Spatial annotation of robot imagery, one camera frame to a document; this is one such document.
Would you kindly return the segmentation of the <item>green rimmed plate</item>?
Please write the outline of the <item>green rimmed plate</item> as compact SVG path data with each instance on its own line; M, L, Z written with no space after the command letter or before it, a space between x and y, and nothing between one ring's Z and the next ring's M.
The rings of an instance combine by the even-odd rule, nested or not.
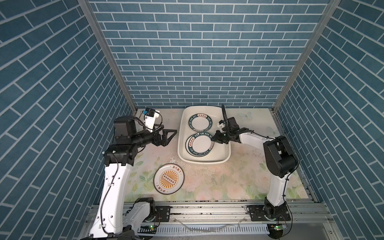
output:
M195 132L206 132L212 128L213 120L207 114L198 113L189 118L188 125Z
M193 157L204 157L214 148L215 142L211 140L213 136L208 132L200 132L191 135L185 143L185 148Z

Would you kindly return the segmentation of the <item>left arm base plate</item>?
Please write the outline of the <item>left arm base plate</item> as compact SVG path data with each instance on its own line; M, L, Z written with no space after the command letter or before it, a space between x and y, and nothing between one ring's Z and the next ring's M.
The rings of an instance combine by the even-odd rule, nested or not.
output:
M156 206L155 213L147 217L145 223L154 223L154 222L169 222L171 214L170 206Z

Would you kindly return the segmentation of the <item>orange sunburst plate front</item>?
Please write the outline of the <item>orange sunburst plate front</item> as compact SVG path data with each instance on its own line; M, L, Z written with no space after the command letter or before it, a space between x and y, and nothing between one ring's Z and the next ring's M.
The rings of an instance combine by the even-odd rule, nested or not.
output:
M160 167L153 179L155 190L162 195L176 193L184 184L185 173L176 164L165 164Z

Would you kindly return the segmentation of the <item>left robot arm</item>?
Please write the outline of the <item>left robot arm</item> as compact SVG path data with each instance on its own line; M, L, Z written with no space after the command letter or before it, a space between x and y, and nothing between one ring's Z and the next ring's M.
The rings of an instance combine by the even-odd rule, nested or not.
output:
M139 152L149 144L167 146L177 130L156 124L161 118L154 109L143 111L144 119L135 116L118 117L114 121L114 139L103 152L105 164L101 201L88 240L136 240L145 220L156 219L152 197L139 198L126 216L123 215L127 180Z

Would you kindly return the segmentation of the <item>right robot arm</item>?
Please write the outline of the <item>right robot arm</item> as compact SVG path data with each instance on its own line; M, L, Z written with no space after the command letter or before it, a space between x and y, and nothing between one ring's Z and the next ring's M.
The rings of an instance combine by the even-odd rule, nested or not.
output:
M286 201L288 181L299 166L293 148L284 136L263 136L248 128L240 128L234 117L228 118L224 113L223 118L218 124L219 130L211 140L219 144L236 142L264 150L266 165L271 174L269 191L265 197L264 215L269 220L280 217L288 210Z

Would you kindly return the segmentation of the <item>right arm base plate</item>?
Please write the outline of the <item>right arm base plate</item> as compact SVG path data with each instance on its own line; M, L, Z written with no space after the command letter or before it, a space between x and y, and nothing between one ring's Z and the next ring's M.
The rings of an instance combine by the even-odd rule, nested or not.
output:
M245 207L246 212L250 215L252 222L260 221L290 221L292 219L291 212L286 204L279 207L271 207L270 205L248 205Z

